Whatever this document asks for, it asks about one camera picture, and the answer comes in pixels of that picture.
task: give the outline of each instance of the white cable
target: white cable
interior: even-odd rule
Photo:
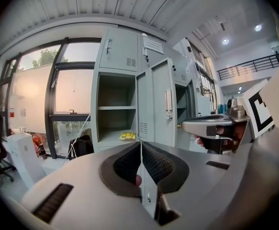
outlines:
[[[89,117],[90,117],[90,114],[87,116],[85,122],[83,123],[83,125],[82,125],[80,131],[78,132],[78,135],[77,135],[76,139],[75,139],[75,140],[73,141],[73,143],[71,144],[71,149],[70,149],[69,153],[71,152],[71,150],[73,150],[74,155],[76,156],[76,158],[77,158],[77,155],[76,155],[76,151],[75,151],[73,145],[76,143],[78,137],[82,134],[82,130],[83,130],[83,128],[84,128],[84,126],[85,126],[87,120],[89,119]],[[64,165],[66,158],[69,156],[69,153],[68,153],[67,156],[64,158],[64,162],[63,162],[62,166]]]

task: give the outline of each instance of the white box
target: white box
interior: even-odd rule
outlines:
[[[237,98],[237,104],[242,105],[246,110],[246,114],[251,118],[255,139],[274,125],[272,116],[259,95],[259,92],[267,83],[268,80],[265,79]]]
[[[14,134],[7,137],[11,157],[20,177],[30,189],[36,182],[45,177],[45,172],[35,153],[30,134]]]

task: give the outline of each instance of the locker vent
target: locker vent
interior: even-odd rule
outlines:
[[[136,67],[136,60],[131,59],[131,58],[127,58],[126,59],[126,65],[129,66],[129,67]]]
[[[140,123],[139,129],[140,129],[140,131],[143,132],[144,134],[148,134],[148,124]]]

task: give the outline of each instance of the black slot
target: black slot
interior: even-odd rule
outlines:
[[[220,163],[216,161],[208,161],[206,164],[224,170],[227,170],[230,167],[230,165],[227,163]]]
[[[63,204],[71,192],[73,186],[61,183],[54,189],[50,195],[41,203],[41,205],[33,212],[33,215],[49,223],[55,213]]]

